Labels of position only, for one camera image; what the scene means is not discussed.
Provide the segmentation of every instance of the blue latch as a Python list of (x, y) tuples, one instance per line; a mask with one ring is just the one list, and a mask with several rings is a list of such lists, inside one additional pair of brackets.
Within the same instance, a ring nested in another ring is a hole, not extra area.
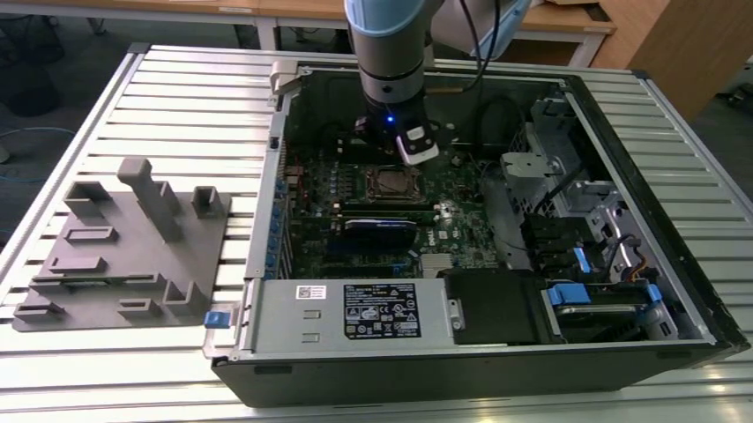
[(646, 292), (648, 293), (650, 302), (660, 301), (660, 291), (658, 286), (648, 284), (648, 286), (646, 286)]
[(575, 253), (575, 258), (578, 258), (579, 269), (583, 273), (590, 273), (590, 263), (588, 259), (586, 258), (586, 253), (580, 247), (572, 249)]
[(230, 314), (224, 311), (206, 311), (202, 316), (202, 327), (206, 329), (229, 329)]
[(590, 304), (590, 296), (583, 284), (556, 284), (545, 290), (552, 306)]

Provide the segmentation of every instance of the black plastic part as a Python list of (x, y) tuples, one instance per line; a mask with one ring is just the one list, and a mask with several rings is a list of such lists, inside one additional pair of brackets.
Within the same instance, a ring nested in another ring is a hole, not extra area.
[(440, 276), (464, 321), (464, 327), (452, 330), (456, 345), (553, 343), (540, 298), (541, 278), (503, 268), (451, 269)]
[(750, 348), (747, 337), (734, 321), (698, 261), (690, 253), (687, 244), (660, 207), (648, 183), (643, 179), (624, 145), (600, 112), (599, 104), (590, 95), (588, 88), (579, 77), (566, 77), (566, 81), (575, 93), (575, 101), (582, 108), (587, 124), (595, 132), (608, 162), (614, 166), (635, 203), (636, 210), (634, 212), (638, 212), (646, 221), (648, 230), (656, 239), (658, 247), (668, 259), (671, 270), (684, 286), (698, 313), (708, 327), (708, 332), (716, 339), (714, 346), (720, 351), (728, 349), (731, 353), (742, 352)]
[(604, 267), (586, 218), (547, 218), (528, 214), (520, 233), (533, 271), (543, 277), (582, 281), (592, 276), (582, 273), (574, 248), (582, 248), (592, 270)]
[(638, 79), (643, 79), (643, 80), (648, 80), (650, 79), (650, 75), (648, 72), (646, 70), (642, 69), (632, 69), (632, 76)]
[(327, 243), (329, 254), (396, 254), (412, 247), (417, 233), (405, 220), (351, 220)]
[(136, 53), (137, 55), (145, 55), (152, 49), (152, 43), (149, 42), (132, 42), (128, 47), (128, 53)]
[(698, 363), (714, 351), (711, 345), (612, 348), (602, 344), (549, 353), (217, 358), (212, 371), (249, 407), (383, 404), (618, 390), (667, 369)]

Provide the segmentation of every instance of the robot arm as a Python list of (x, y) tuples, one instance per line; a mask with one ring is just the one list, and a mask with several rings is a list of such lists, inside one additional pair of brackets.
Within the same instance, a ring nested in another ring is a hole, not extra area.
[[(491, 56), (499, 56), (507, 47), (529, 4), (529, 0), (495, 1), (504, 12)], [(371, 125), (393, 140), (403, 162), (416, 165), (439, 155), (423, 106), (423, 48), (429, 30), (439, 42), (479, 54), (460, 3), (457, 0), (344, 0), (344, 6)], [(492, 28), (493, 2), (468, 0), (468, 9), (473, 22), (479, 22), (476, 28), (481, 31)], [(489, 49), (491, 33), (487, 31), (481, 38), (480, 51)]]

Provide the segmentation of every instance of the silver metal bracket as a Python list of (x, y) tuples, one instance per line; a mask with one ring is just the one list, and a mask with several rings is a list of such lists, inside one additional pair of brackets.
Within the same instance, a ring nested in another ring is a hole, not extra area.
[(296, 60), (277, 60), (272, 63), (272, 71), (269, 72), (272, 94), (280, 95), (289, 92), (297, 86), (298, 76)]
[(465, 329), (465, 321), (461, 318), (460, 300), (448, 300), (447, 309), (449, 311), (449, 327), (452, 330)]

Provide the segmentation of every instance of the floor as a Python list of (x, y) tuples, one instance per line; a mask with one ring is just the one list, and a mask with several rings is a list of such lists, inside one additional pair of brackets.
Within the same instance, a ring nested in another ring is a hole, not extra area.
[[(62, 95), (62, 106), (35, 118), (14, 117), (0, 105), (0, 134), (25, 127), (61, 127), (74, 130), (96, 102), (124, 52), (132, 42), (146, 41), (200, 47), (237, 48), (230, 26), (106, 20), (106, 34), (92, 35), (84, 19), (60, 18), (57, 33), (65, 58), (47, 66), (49, 75)], [(306, 43), (294, 41), (290, 30), (281, 30), (286, 49), (325, 51), (332, 31), (304, 34)], [(753, 116), (712, 100), (692, 122), (692, 128), (748, 196), (753, 195)], [(60, 132), (21, 132), (0, 138), (0, 146), (11, 154), (0, 164), (0, 176), (15, 179), (43, 179), (50, 173), (69, 142)], [(0, 248), (34, 200), (42, 183), (7, 182), (0, 178)]]

